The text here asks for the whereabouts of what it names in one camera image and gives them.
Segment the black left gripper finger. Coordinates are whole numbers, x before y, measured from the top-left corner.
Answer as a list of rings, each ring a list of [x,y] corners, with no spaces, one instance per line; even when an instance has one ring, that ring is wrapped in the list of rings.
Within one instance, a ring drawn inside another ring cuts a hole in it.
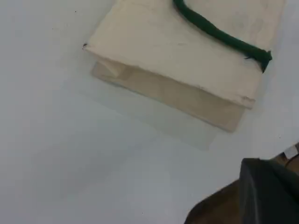
[[[266,193],[270,160],[245,158],[239,175],[239,204],[242,224],[270,224],[271,210]]]
[[[260,224],[299,222],[299,175],[284,166],[261,161],[259,192]]]

